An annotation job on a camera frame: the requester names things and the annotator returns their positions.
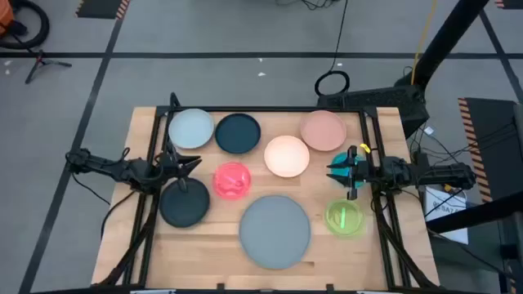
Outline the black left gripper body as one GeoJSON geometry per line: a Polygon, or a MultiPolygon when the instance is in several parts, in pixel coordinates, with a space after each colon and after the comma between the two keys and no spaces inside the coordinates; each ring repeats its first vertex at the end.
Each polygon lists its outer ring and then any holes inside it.
{"type": "Polygon", "coordinates": [[[178,163],[178,155],[179,153],[169,140],[158,157],[159,166],[162,169],[160,183],[165,185],[170,179],[177,178],[180,181],[178,183],[180,190],[182,192],[187,192],[188,187],[186,179],[181,178],[181,164],[178,163]]]}

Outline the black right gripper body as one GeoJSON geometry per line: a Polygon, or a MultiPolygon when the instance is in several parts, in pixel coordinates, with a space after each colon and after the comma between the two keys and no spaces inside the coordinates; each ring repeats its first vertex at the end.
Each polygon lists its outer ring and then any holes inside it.
{"type": "Polygon", "coordinates": [[[349,173],[349,187],[351,190],[347,194],[348,200],[356,200],[358,198],[355,183],[366,182],[371,184],[372,199],[379,200],[381,197],[382,179],[378,174],[379,169],[376,168],[369,161],[356,161],[357,148],[351,145],[347,150],[346,163],[351,169],[349,173]]]}

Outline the teal translucent plastic plate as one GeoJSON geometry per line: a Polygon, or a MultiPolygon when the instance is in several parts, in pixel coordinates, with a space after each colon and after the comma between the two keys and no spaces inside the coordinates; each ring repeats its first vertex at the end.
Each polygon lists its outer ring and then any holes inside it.
{"type": "MultiPolygon", "coordinates": [[[[333,160],[332,160],[332,164],[337,164],[337,163],[342,163],[343,161],[345,161],[347,158],[347,152],[342,152],[340,154],[337,154],[333,160]]],[[[364,161],[365,158],[360,156],[360,155],[357,155],[356,158],[355,158],[355,162],[358,163],[360,161],[364,161]]],[[[337,175],[337,176],[349,176],[350,172],[351,172],[351,169],[349,167],[344,167],[344,168],[331,168],[330,169],[331,173],[334,174],[334,175],[337,175]]],[[[357,181],[355,183],[355,188],[356,189],[359,189],[361,188],[363,185],[365,184],[364,181],[357,181]]]]}

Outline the light blue-grey plastic plate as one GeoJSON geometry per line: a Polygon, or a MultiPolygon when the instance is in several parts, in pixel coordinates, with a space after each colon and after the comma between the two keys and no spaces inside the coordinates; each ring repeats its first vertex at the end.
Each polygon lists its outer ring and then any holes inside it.
{"type": "Polygon", "coordinates": [[[168,127],[169,139],[182,149],[197,149],[205,145],[214,132],[212,116],[201,109],[186,109],[176,114],[168,127]]]}

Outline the dark teal plastic plate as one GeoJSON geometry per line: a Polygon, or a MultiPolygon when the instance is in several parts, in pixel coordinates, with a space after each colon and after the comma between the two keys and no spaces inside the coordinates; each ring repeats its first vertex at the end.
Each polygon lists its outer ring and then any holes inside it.
{"type": "Polygon", "coordinates": [[[177,228],[188,228],[199,223],[210,207],[210,194],[204,183],[194,178],[186,179],[185,183],[186,191],[175,180],[160,196],[159,211],[162,218],[177,228]]]}
{"type": "Polygon", "coordinates": [[[261,127],[248,114],[229,114],[220,120],[215,130],[216,143],[230,154],[246,154],[257,146],[260,138],[261,127]]]}

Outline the salmon pink plastic plate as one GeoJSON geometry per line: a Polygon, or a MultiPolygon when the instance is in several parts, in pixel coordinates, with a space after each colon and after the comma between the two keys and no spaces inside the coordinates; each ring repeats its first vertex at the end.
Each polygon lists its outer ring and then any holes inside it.
{"type": "Polygon", "coordinates": [[[344,144],[346,124],[335,113],[316,110],[302,119],[300,133],[312,149],[332,151],[344,144]]]}

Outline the pink translucent plastic plate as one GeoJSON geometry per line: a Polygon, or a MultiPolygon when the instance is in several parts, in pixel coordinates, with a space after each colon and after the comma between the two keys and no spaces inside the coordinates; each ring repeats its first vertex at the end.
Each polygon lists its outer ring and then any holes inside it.
{"type": "Polygon", "coordinates": [[[212,177],[213,192],[226,200],[238,200],[248,194],[252,184],[249,169],[242,163],[220,165],[212,177]]]}

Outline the cream peach plastic plate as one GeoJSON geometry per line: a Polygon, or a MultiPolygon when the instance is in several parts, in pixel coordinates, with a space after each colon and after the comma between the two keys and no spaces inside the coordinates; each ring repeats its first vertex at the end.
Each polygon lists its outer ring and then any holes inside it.
{"type": "Polygon", "coordinates": [[[264,151],[267,168],[280,177],[301,175],[308,167],[310,153],[302,140],[295,136],[277,136],[264,151]]]}

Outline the large grey plastic plate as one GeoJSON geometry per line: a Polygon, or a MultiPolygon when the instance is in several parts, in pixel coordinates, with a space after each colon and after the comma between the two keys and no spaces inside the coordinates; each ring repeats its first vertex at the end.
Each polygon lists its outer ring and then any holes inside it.
{"type": "Polygon", "coordinates": [[[283,195],[252,202],[239,223],[239,241],[258,266],[284,270],[298,264],[311,241],[311,223],[303,208],[283,195]]]}

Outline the black horizontal beam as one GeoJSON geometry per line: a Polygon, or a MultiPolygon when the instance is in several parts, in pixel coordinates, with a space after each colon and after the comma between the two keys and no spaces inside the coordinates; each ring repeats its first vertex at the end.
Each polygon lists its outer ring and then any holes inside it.
{"type": "Polygon", "coordinates": [[[522,203],[510,204],[499,200],[430,220],[427,222],[427,228],[436,233],[446,233],[501,220],[515,212],[523,212],[522,203]]]}

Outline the hazard striped black platform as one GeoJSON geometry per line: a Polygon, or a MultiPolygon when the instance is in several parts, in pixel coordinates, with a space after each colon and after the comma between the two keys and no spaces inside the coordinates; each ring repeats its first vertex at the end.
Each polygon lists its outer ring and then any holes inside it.
{"type": "Polygon", "coordinates": [[[467,146],[481,201],[523,191],[523,105],[510,100],[459,98],[467,146]]]}

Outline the black diagonal pole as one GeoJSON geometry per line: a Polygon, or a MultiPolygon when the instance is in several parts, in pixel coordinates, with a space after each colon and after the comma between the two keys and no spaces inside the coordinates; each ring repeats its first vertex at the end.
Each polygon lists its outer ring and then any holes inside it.
{"type": "Polygon", "coordinates": [[[459,0],[412,71],[396,81],[425,88],[441,62],[483,11],[489,0],[459,0]]]}

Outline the black tripod stand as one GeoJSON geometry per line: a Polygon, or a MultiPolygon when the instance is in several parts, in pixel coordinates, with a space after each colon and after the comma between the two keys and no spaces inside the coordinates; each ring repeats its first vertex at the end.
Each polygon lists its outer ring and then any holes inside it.
{"type": "Polygon", "coordinates": [[[30,84],[33,81],[34,76],[38,69],[42,69],[43,67],[49,66],[49,65],[58,65],[58,66],[66,67],[66,68],[72,67],[72,65],[70,63],[45,58],[43,50],[40,50],[37,54],[37,57],[36,57],[36,60],[34,62],[32,69],[29,71],[28,77],[25,79],[25,84],[30,84]]]}

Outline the orange vacuum cleaner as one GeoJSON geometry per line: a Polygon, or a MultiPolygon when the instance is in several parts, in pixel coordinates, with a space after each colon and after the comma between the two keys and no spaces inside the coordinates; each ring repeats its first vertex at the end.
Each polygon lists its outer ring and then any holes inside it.
{"type": "Polygon", "coordinates": [[[7,32],[9,24],[14,20],[14,13],[9,0],[0,0],[0,37],[7,32]]]}

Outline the black aluminium table frame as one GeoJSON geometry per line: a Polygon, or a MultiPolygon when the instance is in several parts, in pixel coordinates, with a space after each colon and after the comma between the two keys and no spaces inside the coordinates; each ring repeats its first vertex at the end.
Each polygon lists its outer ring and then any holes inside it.
{"type": "MultiPolygon", "coordinates": [[[[154,126],[156,110],[160,107],[138,107],[133,110],[125,145],[131,148],[129,157],[146,156],[153,128],[159,129],[153,141],[153,152],[162,147],[166,118],[159,110],[160,123],[154,126]]],[[[191,173],[205,185],[211,185],[212,174],[223,162],[245,164],[253,177],[247,197],[229,201],[211,191],[211,207],[200,225],[176,229],[158,216],[150,245],[150,259],[145,260],[145,248],[136,254],[130,283],[143,282],[148,288],[175,288],[177,290],[334,290],[387,289],[387,279],[381,253],[382,242],[373,211],[370,209],[371,189],[365,185],[358,191],[356,202],[366,216],[363,232],[355,237],[340,238],[330,233],[324,224],[324,209],[335,199],[345,198],[346,190],[328,178],[326,166],[331,158],[350,145],[363,141],[358,113],[340,113],[347,126],[344,145],[332,152],[311,150],[308,168],[294,178],[273,175],[264,163],[264,149],[277,136],[300,136],[300,122],[311,107],[243,107],[217,108],[212,113],[215,121],[228,113],[248,113],[261,125],[261,141],[252,154],[234,156],[219,149],[214,139],[200,149],[185,149],[182,154],[200,155],[203,162],[191,173]],[[242,250],[239,239],[239,220],[251,202],[268,194],[285,194],[299,202],[311,220],[311,245],[303,261],[289,269],[263,269],[255,265],[242,250]]],[[[405,134],[396,108],[377,109],[385,155],[409,161],[405,134]]],[[[149,212],[152,197],[132,196],[107,220],[101,241],[92,283],[106,278],[129,247],[136,210],[149,212]]],[[[427,235],[422,207],[411,194],[395,196],[397,220],[405,250],[431,282],[439,284],[438,273],[427,235]]]]}

